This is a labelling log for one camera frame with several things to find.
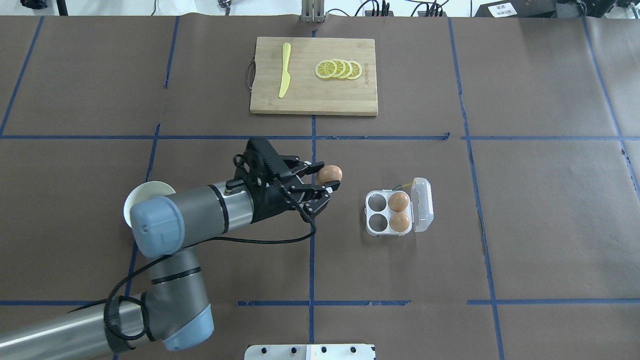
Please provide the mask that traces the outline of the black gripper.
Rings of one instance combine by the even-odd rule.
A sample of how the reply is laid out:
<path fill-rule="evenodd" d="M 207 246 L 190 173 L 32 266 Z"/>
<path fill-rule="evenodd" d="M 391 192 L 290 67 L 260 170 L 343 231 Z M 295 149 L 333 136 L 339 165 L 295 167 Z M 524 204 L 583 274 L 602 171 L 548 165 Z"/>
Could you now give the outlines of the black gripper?
<path fill-rule="evenodd" d="M 250 137 L 243 153 L 234 156 L 234 180 L 241 182 L 253 203 L 252 221 L 260 222 L 288 211 L 303 221 L 324 210 L 341 181 L 306 184 L 302 178 L 317 174 L 323 161 L 302 161 L 280 155 L 266 137 Z"/>

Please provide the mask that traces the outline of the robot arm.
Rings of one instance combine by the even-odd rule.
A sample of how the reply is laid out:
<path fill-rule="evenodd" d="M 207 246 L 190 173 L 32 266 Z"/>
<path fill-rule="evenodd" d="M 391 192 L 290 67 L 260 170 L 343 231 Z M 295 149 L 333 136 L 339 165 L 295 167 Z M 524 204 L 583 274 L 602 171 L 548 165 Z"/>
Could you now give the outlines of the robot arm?
<path fill-rule="evenodd" d="M 232 159 L 226 181 L 176 192 L 148 181 L 123 207 L 135 248 L 146 260 L 103 299 L 61 317 L 1 335 L 3 360 L 96 360 L 160 342 L 170 352 L 199 346 L 214 333 L 213 310 L 197 248 L 212 241 L 284 245 L 311 239 L 314 219 L 340 187 L 343 171 L 322 161 L 278 153 L 266 137 L 250 137 Z M 306 235 L 263 240 L 229 233 L 297 212 Z"/>

